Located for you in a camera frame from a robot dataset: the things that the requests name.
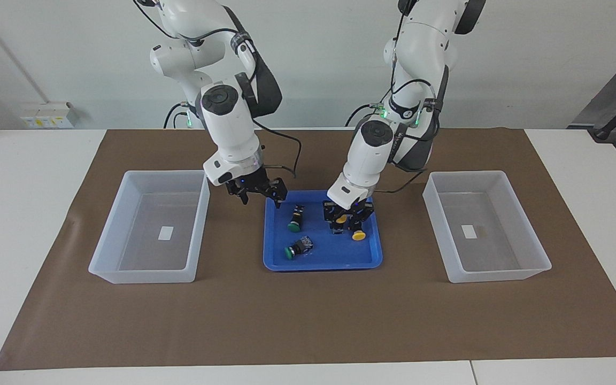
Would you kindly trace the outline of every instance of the white wall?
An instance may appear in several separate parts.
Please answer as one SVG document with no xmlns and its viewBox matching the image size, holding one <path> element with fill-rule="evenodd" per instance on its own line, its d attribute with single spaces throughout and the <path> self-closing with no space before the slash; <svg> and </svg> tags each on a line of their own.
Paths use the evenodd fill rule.
<svg viewBox="0 0 616 385">
<path fill-rule="evenodd" d="M 386 90 L 381 51 L 396 31 L 395 0 L 225 4 L 284 94 L 263 122 L 342 125 Z M 0 0 L 0 38 L 44 96 L 79 109 L 85 128 L 159 127 L 183 98 L 152 70 L 149 49 L 163 37 L 130 0 Z M 454 43 L 443 126 L 564 128 L 616 73 L 616 0 L 488 0 L 474 32 Z M 11 114 L 40 98 L 13 67 L 0 49 L 0 100 Z M 230 56 L 206 71 L 215 79 L 240 69 Z"/>
</svg>

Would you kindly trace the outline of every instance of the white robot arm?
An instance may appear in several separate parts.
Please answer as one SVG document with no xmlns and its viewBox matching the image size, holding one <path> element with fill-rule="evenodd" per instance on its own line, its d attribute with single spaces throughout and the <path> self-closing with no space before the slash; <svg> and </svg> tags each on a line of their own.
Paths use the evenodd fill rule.
<svg viewBox="0 0 616 385">
<path fill-rule="evenodd" d="M 400 0 L 398 41 L 384 47 L 393 67 L 391 96 L 379 114 L 361 120 L 344 170 L 327 195 L 349 210 L 369 198 L 387 163 L 420 172 L 431 154 L 448 73 L 456 55 L 452 34 L 472 31 L 486 0 Z"/>
<path fill-rule="evenodd" d="M 215 0 L 138 2 L 159 10 L 164 33 L 173 39 L 154 47 L 152 66 L 178 81 L 189 104 L 190 120 L 198 118 L 218 146 L 203 164 L 210 182 L 225 184 L 230 195 L 237 195 L 244 204 L 252 192 L 273 199 L 279 207 L 287 189 L 281 178 L 271 181 L 267 177 L 252 120 L 276 111 L 282 95 L 249 33 L 232 10 Z M 213 83 L 198 69 L 223 59 L 226 44 L 245 72 Z"/>
</svg>

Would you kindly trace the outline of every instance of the wall socket panel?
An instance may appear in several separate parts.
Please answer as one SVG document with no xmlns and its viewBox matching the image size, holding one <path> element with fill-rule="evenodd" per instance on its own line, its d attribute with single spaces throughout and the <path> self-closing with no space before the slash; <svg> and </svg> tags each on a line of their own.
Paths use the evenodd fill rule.
<svg viewBox="0 0 616 385">
<path fill-rule="evenodd" d="M 78 115 L 68 102 L 24 103 L 20 118 L 28 128 L 75 128 Z"/>
</svg>

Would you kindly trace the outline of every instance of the brown paper mat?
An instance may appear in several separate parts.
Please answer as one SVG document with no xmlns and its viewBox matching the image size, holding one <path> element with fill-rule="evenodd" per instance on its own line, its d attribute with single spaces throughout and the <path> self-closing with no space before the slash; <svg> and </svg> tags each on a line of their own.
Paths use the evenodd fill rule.
<svg viewBox="0 0 616 385">
<path fill-rule="evenodd" d="M 350 132 L 293 134 L 304 143 L 300 179 L 271 174 L 294 190 L 328 188 Z M 291 164 L 292 142 L 259 136 L 267 163 Z M 442 130 L 429 168 L 507 173 L 553 265 L 524 281 L 449 283 L 423 183 L 375 196 L 384 262 L 374 270 L 266 270 L 264 200 L 244 207 L 221 187 L 212 188 L 194 283 L 112 285 L 88 273 L 125 171 L 201 168 L 213 152 L 205 132 L 106 134 L 0 370 L 616 356 L 616 292 L 518 130 Z M 380 187 L 407 178 L 390 168 Z"/>
</svg>

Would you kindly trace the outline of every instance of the blue tray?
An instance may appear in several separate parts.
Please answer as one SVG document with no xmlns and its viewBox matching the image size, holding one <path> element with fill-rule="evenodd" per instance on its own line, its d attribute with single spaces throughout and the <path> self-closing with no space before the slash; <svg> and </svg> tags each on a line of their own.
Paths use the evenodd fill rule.
<svg viewBox="0 0 616 385">
<path fill-rule="evenodd" d="M 327 191 L 289 191 L 279 209 L 274 207 L 272 200 L 266 200 L 263 263 L 269 270 L 363 270 L 381 265 L 382 246 L 374 213 L 363 224 L 367 238 L 353 241 L 348 230 L 344 230 L 344 234 L 332 234 L 322 216 L 322 201 L 327 199 Z M 305 206 L 305 209 L 301 231 L 293 233 L 287 225 L 296 204 Z M 284 247 L 303 236 L 310 237 L 315 247 L 306 254 L 288 260 Z"/>
</svg>

